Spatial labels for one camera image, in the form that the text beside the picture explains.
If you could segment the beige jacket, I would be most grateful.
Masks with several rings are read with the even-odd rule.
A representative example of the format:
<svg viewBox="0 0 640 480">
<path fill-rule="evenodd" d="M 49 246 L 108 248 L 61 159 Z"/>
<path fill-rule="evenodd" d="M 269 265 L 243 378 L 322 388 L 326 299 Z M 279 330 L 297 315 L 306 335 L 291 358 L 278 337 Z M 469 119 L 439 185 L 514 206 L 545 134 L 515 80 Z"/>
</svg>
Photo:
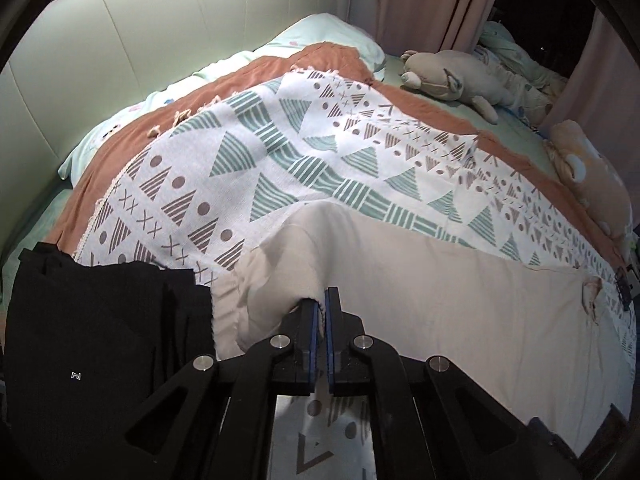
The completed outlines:
<svg viewBox="0 0 640 480">
<path fill-rule="evenodd" d="M 216 350 L 238 356 L 300 300 L 334 287 L 371 336 L 409 358 L 446 356 L 519 419 L 542 419 L 582 452 L 611 408 L 630 411 L 634 388 L 588 281 L 313 203 L 213 282 Z"/>
</svg>

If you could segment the black folded garment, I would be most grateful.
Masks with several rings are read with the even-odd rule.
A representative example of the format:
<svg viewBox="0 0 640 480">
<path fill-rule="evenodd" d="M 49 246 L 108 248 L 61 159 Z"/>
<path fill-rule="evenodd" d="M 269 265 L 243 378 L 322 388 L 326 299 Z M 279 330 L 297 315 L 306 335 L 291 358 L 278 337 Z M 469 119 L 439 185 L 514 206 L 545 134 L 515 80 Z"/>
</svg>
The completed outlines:
<svg viewBox="0 0 640 480">
<path fill-rule="evenodd" d="M 119 430 L 190 359 L 214 350 L 212 296 L 191 270 L 82 266 L 25 249 L 6 320 L 6 417 L 55 444 Z"/>
</svg>

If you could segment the patterned white bed blanket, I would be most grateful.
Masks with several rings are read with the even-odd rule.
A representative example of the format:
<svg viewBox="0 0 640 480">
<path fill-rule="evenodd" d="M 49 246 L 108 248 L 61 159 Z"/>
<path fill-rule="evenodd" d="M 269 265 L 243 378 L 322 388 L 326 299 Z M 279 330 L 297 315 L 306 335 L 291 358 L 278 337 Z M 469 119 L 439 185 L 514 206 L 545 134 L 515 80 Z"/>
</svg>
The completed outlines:
<svg viewBox="0 0 640 480">
<path fill-rule="evenodd" d="M 570 190 L 490 134 L 373 80 L 338 44 L 258 58 L 121 128 L 49 238 L 88 266 L 185 266 L 212 291 L 319 202 L 526 266 L 585 271 L 636 382 L 618 252 Z"/>
</svg>

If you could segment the orange plush pillow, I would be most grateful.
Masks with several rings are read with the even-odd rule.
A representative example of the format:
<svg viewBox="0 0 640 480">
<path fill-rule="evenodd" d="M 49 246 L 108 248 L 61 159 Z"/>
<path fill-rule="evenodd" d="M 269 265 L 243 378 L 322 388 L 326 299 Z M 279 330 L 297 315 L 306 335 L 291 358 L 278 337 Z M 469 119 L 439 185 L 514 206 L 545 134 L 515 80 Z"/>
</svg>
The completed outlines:
<svg viewBox="0 0 640 480">
<path fill-rule="evenodd" d="M 546 151 L 560 181 L 574 194 L 589 217 L 618 245 L 632 240 L 632 206 L 622 178 L 593 146 L 574 120 L 553 125 Z"/>
</svg>

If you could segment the beige plush animal toy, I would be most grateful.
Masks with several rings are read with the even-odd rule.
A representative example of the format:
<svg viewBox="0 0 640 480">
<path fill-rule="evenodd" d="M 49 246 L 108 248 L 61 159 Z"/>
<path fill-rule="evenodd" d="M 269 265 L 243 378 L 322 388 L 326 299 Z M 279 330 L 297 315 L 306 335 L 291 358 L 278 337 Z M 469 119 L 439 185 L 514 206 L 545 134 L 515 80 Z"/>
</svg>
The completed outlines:
<svg viewBox="0 0 640 480">
<path fill-rule="evenodd" d="M 400 57 L 402 85 L 442 102 L 460 102 L 474 108 L 486 122 L 496 124 L 496 107 L 504 107 L 531 125 L 525 105 L 489 67 L 474 55 L 454 50 L 436 53 L 406 51 Z"/>
</svg>

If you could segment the green bedding pile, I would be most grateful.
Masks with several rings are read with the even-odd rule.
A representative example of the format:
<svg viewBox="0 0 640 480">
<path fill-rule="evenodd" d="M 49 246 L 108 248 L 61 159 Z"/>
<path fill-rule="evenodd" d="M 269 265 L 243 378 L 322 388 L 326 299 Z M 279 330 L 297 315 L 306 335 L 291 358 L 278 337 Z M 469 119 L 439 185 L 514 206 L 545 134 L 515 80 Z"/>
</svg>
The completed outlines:
<svg viewBox="0 0 640 480">
<path fill-rule="evenodd" d="M 540 65 L 497 22 L 486 22 L 473 55 L 514 96 L 508 109 L 521 122 L 539 127 L 562 94 L 567 79 Z"/>
</svg>

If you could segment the right pink curtain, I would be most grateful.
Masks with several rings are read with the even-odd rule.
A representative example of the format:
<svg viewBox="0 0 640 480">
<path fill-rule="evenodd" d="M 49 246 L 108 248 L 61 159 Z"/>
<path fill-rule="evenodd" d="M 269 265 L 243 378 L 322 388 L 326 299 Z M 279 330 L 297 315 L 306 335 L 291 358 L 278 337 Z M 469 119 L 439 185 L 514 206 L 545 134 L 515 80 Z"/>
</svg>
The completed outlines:
<svg viewBox="0 0 640 480">
<path fill-rule="evenodd" d="M 578 64 L 541 130 L 567 119 L 578 122 L 593 141 L 627 141 L 639 132 L 639 66 L 599 11 Z"/>
</svg>

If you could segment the pink curtain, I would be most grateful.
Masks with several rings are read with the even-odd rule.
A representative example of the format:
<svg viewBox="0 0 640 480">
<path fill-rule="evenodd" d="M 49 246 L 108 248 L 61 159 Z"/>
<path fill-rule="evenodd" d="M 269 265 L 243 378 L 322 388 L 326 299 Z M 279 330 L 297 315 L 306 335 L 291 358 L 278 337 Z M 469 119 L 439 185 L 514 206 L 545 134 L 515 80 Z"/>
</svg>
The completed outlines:
<svg viewBox="0 0 640 480">
<path fill-rule="evenodd" d="M 639 132 L 639 66 L 599 11 L 578 64 L 541 130 L 567 119 L 578 122 L 593 141 L 627 141 Z"/>
<path fill-rule="evenodd" d="M 495 0 L 378 0 L 376 41 L 400 55 L 407 50 L 471 52 Z"/>
</svg>

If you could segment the cream padded headboard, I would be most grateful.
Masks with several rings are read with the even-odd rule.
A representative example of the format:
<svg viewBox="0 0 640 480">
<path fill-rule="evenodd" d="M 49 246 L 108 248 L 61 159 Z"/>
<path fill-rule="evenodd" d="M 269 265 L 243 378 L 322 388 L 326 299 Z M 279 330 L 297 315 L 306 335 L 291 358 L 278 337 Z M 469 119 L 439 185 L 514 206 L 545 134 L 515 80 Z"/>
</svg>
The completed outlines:
<svg viewBox="0 0 640 480">
<path fill-rule="evenodd" d="M 1 71 L 1 236 L 102 120 L 349 0 L 53 0 Z"/>
</svg>

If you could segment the light green pillow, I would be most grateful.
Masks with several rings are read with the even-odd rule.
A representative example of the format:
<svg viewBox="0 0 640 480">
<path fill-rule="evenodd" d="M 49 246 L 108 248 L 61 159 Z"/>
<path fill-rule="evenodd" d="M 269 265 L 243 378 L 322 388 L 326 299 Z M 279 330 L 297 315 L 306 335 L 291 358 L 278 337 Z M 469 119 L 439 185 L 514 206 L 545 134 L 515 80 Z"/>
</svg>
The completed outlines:
<svg viewBox="0 0 640 480">
<path fill-rule="evenodd" d="M 360 60 L 372 72 L 374 78 L 378 81 L 385 79 L 386 54 L 367 32 L 329 13 L 310 14 L 256 50 L 240 51 L 228 58 L 213 62 L 163 90 L 150 93 L 143 101 L 125 107 L 100 122 L 86 133 L 58 167 L 58 176 L 75 185 L 106 140 L 135 119 L 247 66 L 256 58 L 261 56 L 288 58 L 303 48 L 319 42 L 333 42 L 355 48 Z"/>
</svg>

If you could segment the left pink curtain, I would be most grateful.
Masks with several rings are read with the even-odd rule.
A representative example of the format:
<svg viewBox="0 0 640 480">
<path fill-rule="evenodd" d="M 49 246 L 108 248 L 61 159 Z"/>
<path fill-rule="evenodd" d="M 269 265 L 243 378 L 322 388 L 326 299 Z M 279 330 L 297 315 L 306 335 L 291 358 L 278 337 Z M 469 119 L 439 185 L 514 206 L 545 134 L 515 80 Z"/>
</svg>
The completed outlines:
<svg viewBox="0 0 640 480">
<path fill-rule="evenodd" d="M 471 52 L 495 0 L 378 0 L 376 41 L 400 55 L 407 50 Z"/>
</svg>

